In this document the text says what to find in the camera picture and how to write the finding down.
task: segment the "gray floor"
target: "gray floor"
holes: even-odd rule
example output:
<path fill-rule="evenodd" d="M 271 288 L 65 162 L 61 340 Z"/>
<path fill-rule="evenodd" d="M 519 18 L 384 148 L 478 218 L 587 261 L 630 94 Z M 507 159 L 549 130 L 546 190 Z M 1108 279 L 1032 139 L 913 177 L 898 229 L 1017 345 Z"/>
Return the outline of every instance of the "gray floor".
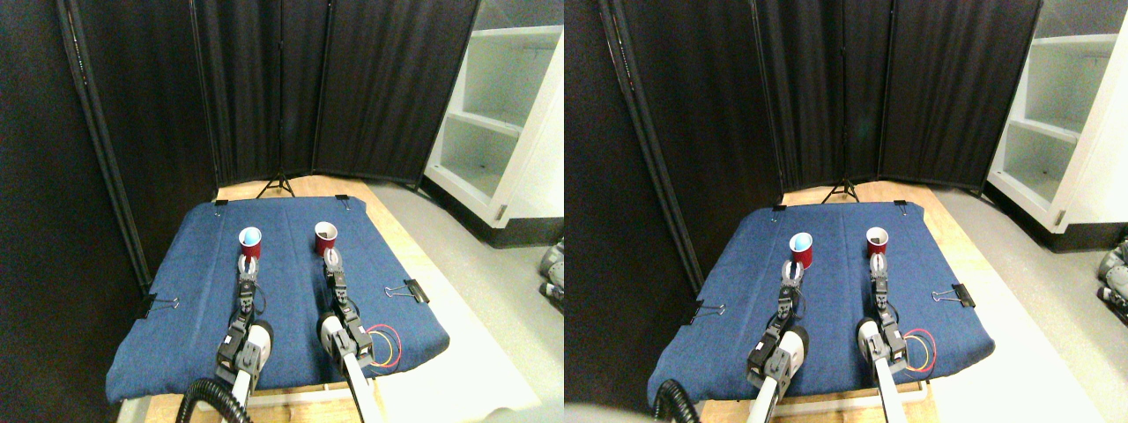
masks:
<path fill-rule="evenodd" d="M 369 185 L 450 280 L 544 404 L 564 400 L 564 316 L 537 291 L 547 247 L 494 249 L 440 206 L 395 184 Z"/>
<path fill-rule="evenodd" d="M 1101 285 L 1096 266 L 1104 252 L 1054 254 L 987 200 L 958 190 L 933 192 L 1019 298 L 1104 420 L 1128 422 L 1128 327 L 1095 296 Z M 1054 388 L 1046 389 L 1049 399 Z"/>

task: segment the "cup rim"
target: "cup rim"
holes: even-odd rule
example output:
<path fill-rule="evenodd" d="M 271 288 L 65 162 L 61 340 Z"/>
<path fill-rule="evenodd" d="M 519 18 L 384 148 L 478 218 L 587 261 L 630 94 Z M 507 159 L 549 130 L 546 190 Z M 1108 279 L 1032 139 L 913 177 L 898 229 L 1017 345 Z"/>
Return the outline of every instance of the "cup rim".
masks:
<path fill-rule="evenodd" d="M 878 235 L 876 237 L 870 236 L 870 233 L 872 233 L 874 230 L 880 230 L 881 232 L 875 233 L 875 235 Z M 874 243 L 873 238 L 881 239 L 881 243 Z M 885 245 L 885 244 L 889 243 L 889 231 L 885 230 L 882 227 L 873 227 L 873 228 L 866 229 L 865 230 L 865 241 L 869 243 L 869 244 L 873 244 L 876 247 L 883 246 L 883 245 Z"/>
<path fill-rule="evenodd" d="M 323 237 L 321 232 L 328 233 L 329 237 L 328 238 Z M 314 224 L 314 235 L 316 235 L 320 239 L 332 241 L 334 239 L 337 239 L 337 227 L 329 222 L 317 222 L 317 224 Z"/>
<path fill-rule="evenodd" d="M 799 237 L 805 237 L 809 240 L 809 243 L 807 243 L 807 248 L 795 249 L 795 240 L 799 239 Z M 807 232 L 795 233 L 795 235 L 791 236 L 791 240 L 787 241 L 787 247 L 791 248 L 791 250 L 793 253 L 805 252 L 808 249 L 811 249 L 811 247 L 814 247 L 814 237 L 812 237 L 810 233 L 807 233 Z"/>
<path fill-rule="evenodd" d="M 248 233 L 248 231 L 252 231 L 252 230 L 255 231 L 255 232 L 258 232 L 258 240 L 255 241 L 255 244 L 247 244 L 247 241 L 246 241 L 247 233 Z M 263 231 L 259 230 L 258 228 L 246 227 L 246 228 L 243 228 L 243 230 L 239 231 L 239 245 L 241 245 L 244 247 L 254 247 L 254 246 L 258 245 L 258 243 L 262 243 L 262 241 L 263 241 Z"/>

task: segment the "dark wall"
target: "dark wall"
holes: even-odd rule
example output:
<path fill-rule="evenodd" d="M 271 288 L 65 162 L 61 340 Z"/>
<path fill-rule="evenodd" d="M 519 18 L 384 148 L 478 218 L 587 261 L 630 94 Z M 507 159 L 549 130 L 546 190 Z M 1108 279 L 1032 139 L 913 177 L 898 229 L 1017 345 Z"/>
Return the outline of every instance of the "dark wall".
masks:
<path fill-rule="evenodd" d="M 270 178 L 279 164 L 279 3 L 195 8 L 219 185 Z"/>
<path fill-rule="evenodd" d="M 615 5 L 634 53 L 632 83 L 644 95 L 677 208 L 708 274 L 740 220 L 783 195 L 751 8 Z"/>
<path fill-rule="evenodd" d="M 843 176 L 841 3 L 757 0 L 756 8 L 783 185 L 832 183 Z"/>
<path fill-rule="evenodd" d="M 55 2 L 2 2 L 0 27 L 0 421 L 106 421 L 134 274 Z"/>
<path fill-rule="evenodd" d="M 596 0 L 565 6 L 564 400 L 643 412 L 694 297 L 618 90 Z"/>
<path fill-rule="evenodd" d="M 431 155 L 477 1 L 337 1 L 318 173 L 415 184 Z"/>
<path fill-rule="evenodd" d="M 872 179 L 891 1 L 755 5 L 784 190 Z"/>
<path fill-rule="evenodd" d="M 1039 0 L 898 0 L 883 177 L 979 190 Z"/>
<path fill-rule="evenodd" d="M 96 85 L 149 273 L 217 188 L 187 2 L 82 0 Z"/>

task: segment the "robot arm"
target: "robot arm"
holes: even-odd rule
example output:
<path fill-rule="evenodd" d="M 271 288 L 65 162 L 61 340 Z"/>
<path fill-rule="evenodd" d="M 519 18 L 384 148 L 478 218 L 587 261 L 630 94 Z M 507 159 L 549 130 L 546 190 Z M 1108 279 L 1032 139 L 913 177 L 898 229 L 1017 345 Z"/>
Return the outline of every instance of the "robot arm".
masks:
<path fill-rule="evenodd" d="M 807 356 L 807 331 L 794 325 L 795 303 L 802 284 L 802 264 L 784 263 L 776 314 L 772 316 L 760 342 L 748 354 L 748 380 L 760 388 L 748 415 L 749 423 L 772 418 L 776 402 L 783 398 Z"/>
<path fill-rule="evenodd" d="M 364 331 L 360 314 L 349 300 L 344 264 L 336 248 L 325 250 L 325 281 L 333 292 L 333 311 L 321 315 L 318 334 L 321 347 L 333 359 L 333 364 L 349 381 L 353 400 L 362 422 L 381 421 L 372 386 L 361 370 L 372 361 L 372 335 Z"/>
<path fill-rule="evenodd" d="M 764 381 L 764 367 L 773 352 L 779 345 L 783 333 L 791 328 L 794 320 L 794 306 L 799 299 L 799 289 L 803 284 L 803 265 L 787 261 L 783 265 L 779 284 L 779 299 L 775 316 L 764 331 L 764 336 L 748 353 L 748 380 L 759 387 Z"/>
<path fill-rule="evenodd" d="M 803 365 L 809 341 L 802 326 L 794 326 L 783 334 L 779 345 L 764 367 L 760 393 L 748 413 L 748 423 L 766 423 L 772 420 L 775 405 L 791 386 L 791 379 Z"/>
<path fill-rule="evenodd" d="M 873 306 L 880 320 L 864 318 L 858 321 L 857 347 L 866 362 L 873 365 L 873 377 L 881 393 L 881 404 L 885 409 L 885 421 L 906 422 L 905 408 L 897 394 L 893 373 L 908 365 L 906 350 L 908 345 L 901 336 L 897 318 L 890 312 L 889 272 L 885 255 L 874 254 L 870 257 L 870 281 L 873 283 Z"/>

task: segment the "red plastic cup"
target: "red plastic cup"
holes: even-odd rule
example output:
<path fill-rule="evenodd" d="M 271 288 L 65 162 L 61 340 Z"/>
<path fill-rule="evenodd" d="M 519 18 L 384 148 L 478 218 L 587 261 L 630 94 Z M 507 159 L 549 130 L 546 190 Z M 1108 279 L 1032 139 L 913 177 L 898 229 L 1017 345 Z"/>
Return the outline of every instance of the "red plastic cup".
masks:
<path fill-rule="evenodd" d="M 317 222 L 314 226 L 314 232 L 317 233 L 314 250 L 317 252 L 318 256 L 324 256 L 325 250 L 333 248 L 337 241 L 337 227 L 329 222 Z"/>
<path fill-rule="evenodd" d="M 811 262 L 814 259 L 812 250 L 814 249 L 814 238 L 810 233 L 799 232 L 791 237 L 787 241 L 787 246 L 791 247 L 791 261 L 803 264 L 803 270 L 811 266 Z"/>
<path fill-rule="evenodd" d="M 263 253 L 263 231 L 255 227 L 243 228 L 239 245 L 243 246 L 243 255 L 258 258 Z"/>
<path fill-rule="evenodd" d="M 889 232 L 878 227 L 870 228 L 865 231 L 865 243 L 870 246 L 867 257 L 878 253 L 885 254 L 885 247 L 889 244 Z"/>

